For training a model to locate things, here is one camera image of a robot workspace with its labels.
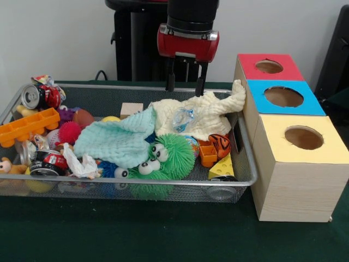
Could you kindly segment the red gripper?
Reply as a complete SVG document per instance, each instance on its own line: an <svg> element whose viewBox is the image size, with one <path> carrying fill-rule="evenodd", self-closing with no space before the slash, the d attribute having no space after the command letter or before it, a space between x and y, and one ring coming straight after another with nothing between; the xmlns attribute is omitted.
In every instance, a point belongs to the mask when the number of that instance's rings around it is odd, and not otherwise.
<svg viewBox="0 0 349 262"><path fill-rule="evenodd" d="M157 46L161 56L168 57L166 90L173 92L175 87L175 57L194 58L201 66L201 74L197 79L195 96L204 93L208 63L212 62L218 49L220 35L218 31L207 34L187 34L170 29L167 24L159 26Z"/></svg>

